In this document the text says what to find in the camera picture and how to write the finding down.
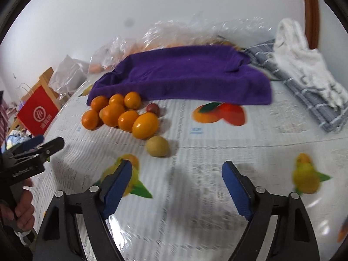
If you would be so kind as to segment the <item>person's left hand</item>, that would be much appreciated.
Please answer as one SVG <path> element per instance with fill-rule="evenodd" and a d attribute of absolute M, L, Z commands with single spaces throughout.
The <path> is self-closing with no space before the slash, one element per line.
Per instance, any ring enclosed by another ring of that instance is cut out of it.
<path fill-rule="evenodd" d="M 23 181 L 23 187 L 32 187 L 32 179 L 26 179 Z M 32 204 L 33 195 L 32 193 L 23 188 L 22 195 L 14 211 L 12 211 L 8 205 L 1 200 L 1 222 L 14 220 L 14 215 L 17 216 L 17 227 L 24 232 L 33 229 L 35 218 L 34 218 L 34 206 Z"/>

